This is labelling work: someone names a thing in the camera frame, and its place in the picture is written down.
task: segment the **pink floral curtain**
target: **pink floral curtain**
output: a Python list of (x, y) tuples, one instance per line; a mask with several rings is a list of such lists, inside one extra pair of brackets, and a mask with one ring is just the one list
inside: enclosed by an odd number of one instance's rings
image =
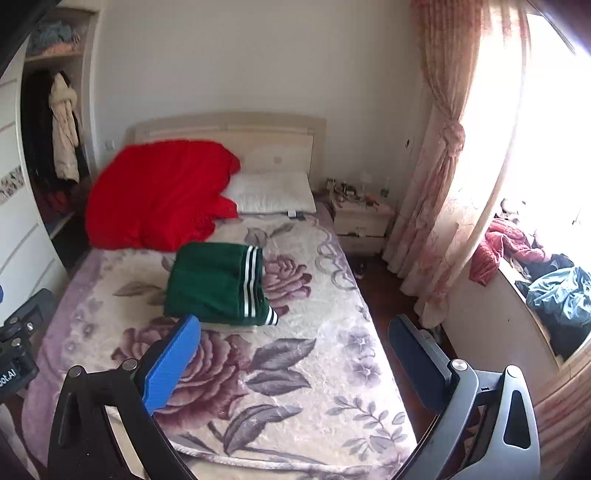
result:
[(591, 425), (591, 342), (539, 393), (534, 407), (543, 479), (554, 478)]
[(510, 0), (415, 0), (423, 73), (433, 108), (384, 260), (427, 328), (472, 256), (501, 193), (529, 29)]

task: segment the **red clothing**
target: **red clothing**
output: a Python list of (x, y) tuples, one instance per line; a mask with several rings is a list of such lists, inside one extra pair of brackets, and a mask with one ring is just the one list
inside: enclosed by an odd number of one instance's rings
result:
[(547, 262), (551, 257), (541, 248), (531, 248), (525, 233), (513, 222), (495, 218), (472, 256), (470, 280), (486, 287), (499, 269), (505, 248), (523, 263)]
[(172, 140), (121, 151), (90, 192), (86, 231), (96, 248), (176, 251), (204, 241), (216, 218), (236, 218), (222, 197), (240, 161), (210, 141)]

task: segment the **hanging coat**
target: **hanging coat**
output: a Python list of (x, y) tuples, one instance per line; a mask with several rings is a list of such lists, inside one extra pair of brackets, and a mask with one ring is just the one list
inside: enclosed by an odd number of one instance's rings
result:
[(57, 177), (80, 181), (76, 147), (79, 145), (74, 109), (77, 103), (76, 91), (68, 87), (61, 73), (54, 77), (49, 105), (53, 111), (53, 162)]

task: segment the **bed frame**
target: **bed frame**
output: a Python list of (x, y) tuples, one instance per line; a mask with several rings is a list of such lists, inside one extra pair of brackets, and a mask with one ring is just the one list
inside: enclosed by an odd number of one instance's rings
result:
[(143, 122), (134, 142), (213, 140), (240, 158), (242, 171), (303, 171), (310, 187), (323, 184), (326, 120), (290, 113), (218, 112)]

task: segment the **wardrobe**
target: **wardrobe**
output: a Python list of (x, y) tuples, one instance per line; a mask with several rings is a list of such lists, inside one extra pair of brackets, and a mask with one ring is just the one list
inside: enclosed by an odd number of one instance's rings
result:
[(66, 74), (69, 86), (77, 94), (74, 114), (86, 163), (81, 175), (87, 176), (88, 190), (96, 172), (92, 148), (92, 57), (102, 6), (102, 0), (64, 0), (42, 21), (71, 26), (77, 32), (76, 48), (34, 54), (31, 48), (27, 52), (29, 37), (0, 77), (0, 325), (41, 288), (60, 297), (69, 274), (87, 251), (83, 206), (61, 208), (59, 215), (52, 218), (48, 218), (47, 211), (41, 214), (44, 207), (38, 202), (44, 195), (35, 185), (40, 182), (39, 174), (25, 155), (31, 150), (26, 124), (31, 119), (31, 109), (23, 108), (27, 99), (22, 94), (28, 79), (40, 71), (52, 76), (58, 72)]

